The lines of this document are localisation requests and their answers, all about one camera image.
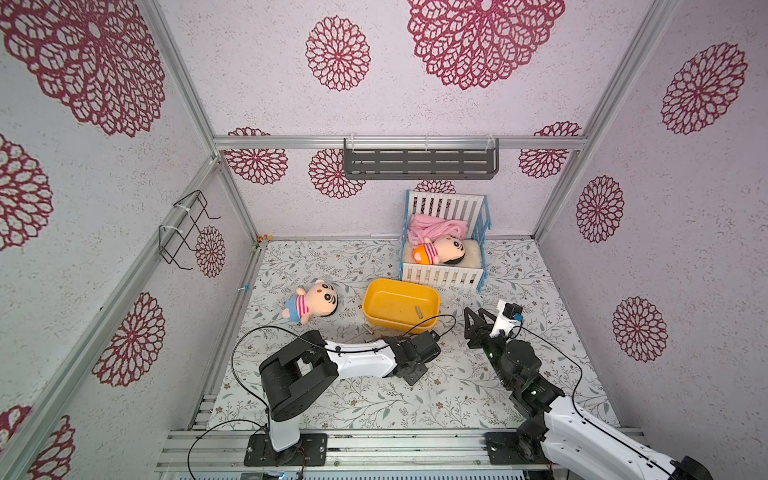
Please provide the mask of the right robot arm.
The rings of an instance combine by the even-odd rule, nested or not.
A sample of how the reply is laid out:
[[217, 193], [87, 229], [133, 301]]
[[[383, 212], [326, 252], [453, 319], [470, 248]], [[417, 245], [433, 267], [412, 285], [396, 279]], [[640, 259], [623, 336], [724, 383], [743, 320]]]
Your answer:
[[576, 403], [573, 396], [540, 373], [542, 362], [530, 342], [520, 338], [522, 307], [502, 302], [500, 312], [464, 309], [464, 338], [480, 349], [515, 409], [524, 417], [514, 438], [498, 443], [490, 435], [491, 455], [512, 450], [528, 462], [541, 458], [583, 479], [710, 479], [709, 470], [685, 456], [675, 460], [628, 437]]

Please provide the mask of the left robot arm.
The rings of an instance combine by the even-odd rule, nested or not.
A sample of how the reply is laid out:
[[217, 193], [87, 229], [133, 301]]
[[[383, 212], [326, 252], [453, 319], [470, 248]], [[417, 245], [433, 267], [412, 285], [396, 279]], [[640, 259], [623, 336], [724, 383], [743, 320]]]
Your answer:
[[300, 443], [300, 416], [337, 380], [395, 377], [414, 385], [441, 353], [439, 339], [432, 331], [361, 344], [327, 341], [317, 330], [296, 337], [259, 366], [272, 449]]

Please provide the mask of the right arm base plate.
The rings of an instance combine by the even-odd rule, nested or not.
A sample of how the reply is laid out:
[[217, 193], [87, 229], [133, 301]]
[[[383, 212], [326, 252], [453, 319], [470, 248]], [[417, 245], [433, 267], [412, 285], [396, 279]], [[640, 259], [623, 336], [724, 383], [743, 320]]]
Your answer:
[[492, 465], [547, 464], [541, 442], [525, 432], [487, 432], [484, 442]]

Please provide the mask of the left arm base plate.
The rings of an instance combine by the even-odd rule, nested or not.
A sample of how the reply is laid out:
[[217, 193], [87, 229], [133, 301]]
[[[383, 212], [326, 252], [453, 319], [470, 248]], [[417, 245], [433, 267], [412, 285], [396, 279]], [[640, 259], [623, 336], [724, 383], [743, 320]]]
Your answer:
[[267, 434], [249, 438], [244, 457], [246, 467], [318, 467], [326, 463], [328, 435], [301, 434], [299, 442], [280, 452], [276, 451]]

